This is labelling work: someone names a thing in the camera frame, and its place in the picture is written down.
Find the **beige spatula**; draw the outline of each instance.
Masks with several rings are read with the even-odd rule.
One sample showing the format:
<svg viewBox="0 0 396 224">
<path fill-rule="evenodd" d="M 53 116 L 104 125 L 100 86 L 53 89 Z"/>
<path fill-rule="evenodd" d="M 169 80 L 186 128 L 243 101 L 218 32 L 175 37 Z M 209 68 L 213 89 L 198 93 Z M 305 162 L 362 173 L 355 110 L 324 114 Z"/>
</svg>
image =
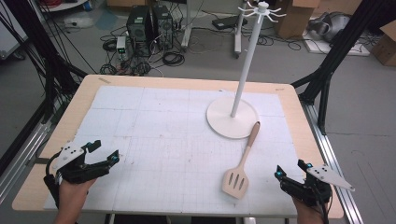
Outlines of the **beige spatula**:
<svg viewBox="0 0 396 224">
<path fill-rule="evenodd" d="M 248 157 L 248 153 L 250 152 L 251 146 L 253 145 L 253 142 L 256 139 L 259 129 L 260 129 L 260 122 L 257 121 L 254 124 L 250 136 L 247 140 L 247 147 L 245 149 L 242 160 L 239 162 L 239 165 L 237 167 L 228 170 L 223 178 L 223 184 L 222 184 L 223 191 L 234 196 L 237 199 L 241 199 L 242 197 L 244 197 L 248 189 L 248 176 L 245 174 L 244 166 L 245 166 L 245 161 L 247 160 Z"/>
</svg>

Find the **gray floor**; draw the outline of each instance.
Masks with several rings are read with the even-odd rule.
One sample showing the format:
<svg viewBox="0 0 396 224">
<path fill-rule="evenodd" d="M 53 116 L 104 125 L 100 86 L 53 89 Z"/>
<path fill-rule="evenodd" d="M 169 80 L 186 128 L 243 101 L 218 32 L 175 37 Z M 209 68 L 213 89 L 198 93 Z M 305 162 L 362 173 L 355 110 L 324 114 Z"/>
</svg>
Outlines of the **gray floor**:
<svg viewBox="0 0 396 224">
<path fill-rule="evenodd" d="M 121 27 L 125 13 L 108 11 L 98 1 L 97 9 L 90 12 L 95 25 L 73 31 L 67 36 L 84 55 L 91 66 L 99 71 L 106 61 L 100 36 Z M 79 11 L 79 8 L 54 14 L 57 19 Z M 200 12 L 193 26 L 211 27 L 212 15 Z M 308 53 L 303 43 L 293 50 L 286 43 L 276 41 L 272 46 L 258 46 L 247 81 L 291 83 L 314 72 L 325 55 Z M 94 73 L 70 45 L 66 45 L 73 64 Z M 243 37 L 243 49 L 248 39 Z M 179 67 L 159 68 L 164 77 L 239 80 L 246 52 L 239 59 L 233 56 L 233 37 L 216 35 L 205 30 L 193 30 L 190 49 L 184 54 L 186 62 Z M 151 77 L 160 77 L 152 70 Z M 352 195 L 364 223 L 388 224 L 396 220 L 396 67 L 383 66 L 373 55 L 347 56 L 332 79 L 326 131 L 340 162 L 345 178 L 356 187 Z M 0 155 L 9 147 L 24 123 L 33 115 L 43 100 L 35 69 L 30 61 L 7 60 L 0 64 Z M 30 167 L 18 179 L 14 188 L 0 206 L 1 223 L 51 223 L 53 213 L 26 213 L 14 211 L 11 203 L 28 175 Z M 84 214 L 80 223 L 102 223 L 103 215 Z M 176 223 L 185 222 L 176 219 Z M 282 223 L 279 219 L 259 218 L 258 223 Z M 347 223 L 332 220 L 331 223 Z"/>
</svg>

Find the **wooden table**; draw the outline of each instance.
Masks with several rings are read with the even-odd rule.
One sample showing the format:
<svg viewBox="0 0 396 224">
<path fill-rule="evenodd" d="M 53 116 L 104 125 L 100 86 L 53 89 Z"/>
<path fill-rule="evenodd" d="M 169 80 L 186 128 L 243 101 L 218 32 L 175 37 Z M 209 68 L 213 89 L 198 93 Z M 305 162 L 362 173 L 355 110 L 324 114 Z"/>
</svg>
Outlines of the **wooden table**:
<svg viewBox="0 0 396 224">
<path fill-rule="evenodd" d="M 84 119 L 97 90 L 101 86 L 149 87 L 182 90 L 236 91 L 238 82 L 221 80 L 201 80 L 161 77 L 115 77 L 89 75 L 84 78 L 69 107 L 46 144 L 40 158 L 50 158 L 68 141 L 73 140 L 77 129 Z M 323 159 L 309 127 L 295 89 L 288 84 L 253 83 L 245 85 L 244 92 L 272 93 L 279 97 L 284 115 L 290 129 L 290 135 L 298 158 L 315 165 L 323 164 Z M 12 207 L 22 211 L 43 211 L 43 205 L 49 195 L 42 178 L 45 165 L 36 164 L 26 178 Z M 341 218 L 344 211 L 336 194 L 333 194 L 330 218 Z"/>
</svg>

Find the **spatula head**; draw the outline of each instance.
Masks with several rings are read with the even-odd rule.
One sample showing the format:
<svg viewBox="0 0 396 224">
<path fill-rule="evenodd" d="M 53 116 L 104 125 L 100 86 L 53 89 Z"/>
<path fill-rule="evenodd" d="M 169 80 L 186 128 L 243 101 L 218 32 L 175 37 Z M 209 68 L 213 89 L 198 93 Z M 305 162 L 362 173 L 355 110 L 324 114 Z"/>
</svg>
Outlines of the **spatula head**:
<svg viewBox="0 0 396 224">
<path fill-rule="evenodd" d="M 244 197 L 248 189 L 248 176 L 243 169 L 228 170 L 223 178 L 222 190 L 237 199 Z"/>
</svg>

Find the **human hand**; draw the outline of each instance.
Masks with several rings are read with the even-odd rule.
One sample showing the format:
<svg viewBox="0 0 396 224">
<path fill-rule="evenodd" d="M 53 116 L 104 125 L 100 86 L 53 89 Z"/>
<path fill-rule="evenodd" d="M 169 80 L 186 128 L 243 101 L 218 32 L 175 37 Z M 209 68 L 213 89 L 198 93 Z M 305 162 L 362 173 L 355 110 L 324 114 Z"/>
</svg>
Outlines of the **human hand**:
<svg viewBox="0 0 396 224">
<path fill-rule="evenodd" d="M 88 189 L 96 179 L 82 184 L 71 184 L 63 180 L 59 188 L 59 210 L 54 220 L 55 224 L 74 224 L 87 199 Z"/>
<path fill-rule="evenodd" d="M 297 209 L 297 223 L 298 224 L 323 224 L 323 216 L 320 213 L 319 207 L 308 207 L 300 200 L 293 199 L 294 205 Z"/>
</svg>

